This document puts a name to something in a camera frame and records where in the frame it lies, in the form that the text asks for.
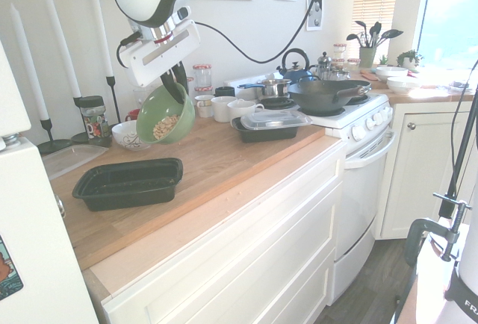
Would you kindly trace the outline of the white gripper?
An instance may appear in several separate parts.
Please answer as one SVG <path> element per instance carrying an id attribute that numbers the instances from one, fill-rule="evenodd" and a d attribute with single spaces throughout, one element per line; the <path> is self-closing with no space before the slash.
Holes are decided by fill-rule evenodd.
<path id="1" fill-rule="evenodd" d="M 199 48 L 200 38 L 196 24 L 192 19 L 185 19 L 172 32 L 173 39 L 165 43 L 153 40 L 138 40 L 119 51 L 119 58 L 126 66 L 125 73 L 130 84 L 147 87 L 161 76 L 163 85 L 170 95 L 184 104 L 184 96 L 176 86 L 176 81 L 188 93 L 187 74 L 182 61 Z M 168 72 L 174 66 L 174 75 Z"/>

